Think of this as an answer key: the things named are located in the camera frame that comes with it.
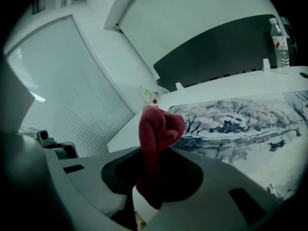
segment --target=landscape painting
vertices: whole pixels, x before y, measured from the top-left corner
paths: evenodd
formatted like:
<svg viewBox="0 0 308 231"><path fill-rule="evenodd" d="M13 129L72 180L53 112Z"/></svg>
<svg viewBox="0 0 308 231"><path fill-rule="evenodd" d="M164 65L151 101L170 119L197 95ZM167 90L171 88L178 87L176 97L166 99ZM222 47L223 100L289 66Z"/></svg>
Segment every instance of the landscape painting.
<svg viewBox="0 0 308 231"><path fill-rule="evenodd" d="M279 200L292 196L308 159L308 91L176 105L185 132L174 147L228 163Z"/></svg>

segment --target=red towel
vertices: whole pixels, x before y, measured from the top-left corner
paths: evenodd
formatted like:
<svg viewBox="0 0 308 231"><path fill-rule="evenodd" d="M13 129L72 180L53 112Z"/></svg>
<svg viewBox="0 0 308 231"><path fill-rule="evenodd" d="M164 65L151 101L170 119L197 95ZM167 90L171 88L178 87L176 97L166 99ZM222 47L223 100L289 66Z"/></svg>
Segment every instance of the red towel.
<svg viewBox="0 0 308 231"><path fill-rule="evenodd" d="M144 178L136 184L138 192L155 209L162 204L163 190L159 156L179 141L185 130L181 115L173 115L156 106L145 106L139 123L139 140L144 155Z"/></svg>

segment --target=bottle label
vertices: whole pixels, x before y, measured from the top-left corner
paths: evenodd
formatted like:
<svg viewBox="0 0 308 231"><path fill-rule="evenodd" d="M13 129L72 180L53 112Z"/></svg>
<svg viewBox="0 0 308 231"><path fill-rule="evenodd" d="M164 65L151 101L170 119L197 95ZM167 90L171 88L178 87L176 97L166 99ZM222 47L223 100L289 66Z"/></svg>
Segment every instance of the bottle label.
<svg viewBox="0 0 308 231"><path fill-rule="evenodd" d="M282 36L274 36L273 42L275 45L275 49L278 50L287 50L288 49L288 43L287 43L287 38L282 37Z"/></svg>

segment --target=desk surface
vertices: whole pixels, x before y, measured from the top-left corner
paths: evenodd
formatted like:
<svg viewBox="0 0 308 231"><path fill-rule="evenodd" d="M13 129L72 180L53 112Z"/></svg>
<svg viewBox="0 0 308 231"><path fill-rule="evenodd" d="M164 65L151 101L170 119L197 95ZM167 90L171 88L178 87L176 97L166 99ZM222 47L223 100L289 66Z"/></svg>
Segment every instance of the desk surface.
<svg viewBox="0 0 308 231"><path fill-rule="evenodd" d="M255 96L269 93L308 89L308 67L290 67L288 75L255 71L211 80L202 84L174 91L160 97L159 108L168 110L178 104L197 103L219 99ZM108 143L109 152L139 146L138 127L142 112L135 115Z"/></svg>

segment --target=bottle cap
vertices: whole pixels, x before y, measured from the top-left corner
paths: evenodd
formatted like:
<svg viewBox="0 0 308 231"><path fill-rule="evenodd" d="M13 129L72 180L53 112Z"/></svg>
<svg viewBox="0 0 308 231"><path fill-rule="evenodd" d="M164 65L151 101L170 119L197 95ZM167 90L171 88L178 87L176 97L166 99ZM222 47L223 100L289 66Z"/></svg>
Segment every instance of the bottle cap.
<svg viewBox="0 0 308 231"><path fill-rule="evenodd" d="M276 18L270 18L270 19L269 19L269 22L270 22L271 24L275 24L275 23L277 23L277 20L276 20Z"/></svg>

